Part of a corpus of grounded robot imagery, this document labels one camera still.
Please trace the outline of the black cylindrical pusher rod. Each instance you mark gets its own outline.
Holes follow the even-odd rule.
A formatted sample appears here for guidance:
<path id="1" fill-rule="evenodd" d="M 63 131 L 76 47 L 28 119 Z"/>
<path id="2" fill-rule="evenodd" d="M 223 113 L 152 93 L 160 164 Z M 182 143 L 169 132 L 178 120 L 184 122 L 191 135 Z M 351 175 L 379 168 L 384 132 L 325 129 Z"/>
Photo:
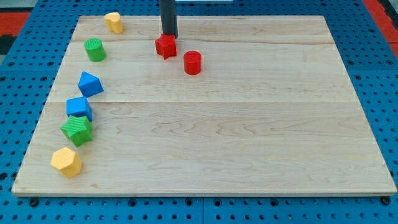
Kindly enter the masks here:
<path id="1" fill-rule="evenodd" d="M 175 0 L 159 0 L 160 19 L 162 32 L 178 38 L 177 9 Z"/>

